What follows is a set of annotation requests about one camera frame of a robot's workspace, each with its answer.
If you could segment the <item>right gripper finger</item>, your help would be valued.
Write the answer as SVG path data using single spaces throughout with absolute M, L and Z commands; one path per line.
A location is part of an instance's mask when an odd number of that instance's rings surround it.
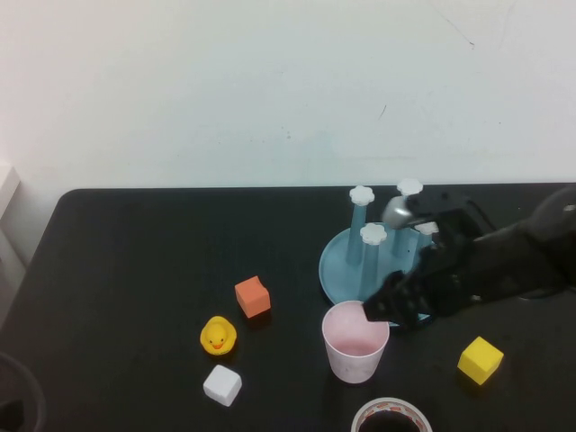
M 426 278 L 426 274 L 418 269 L 408 273 L 402 271 L 390 273 L 382 287 L 363 303 L 366 318 L 372 322 L 390 322 L 394 314 L 391 306 L 392 297 L 427 297 L 424 288 Z
M 450 301 L 440 297 L 393 296 L 391 308 L 394 312 L 390 319 L 394 331 L 422 329 L 436 318 L 446 315 Z

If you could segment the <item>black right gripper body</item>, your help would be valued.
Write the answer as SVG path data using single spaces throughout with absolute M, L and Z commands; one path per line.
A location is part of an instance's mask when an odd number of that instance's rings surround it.
M 420 211 L 418 222 L 437 225 L 435 245 L 420 253 L 418 313 L 450 316 L 482 304 L 482 297 L 472 292 L 465 271 L 472 243 L 486 233 L 485 227 L 470 211 Z

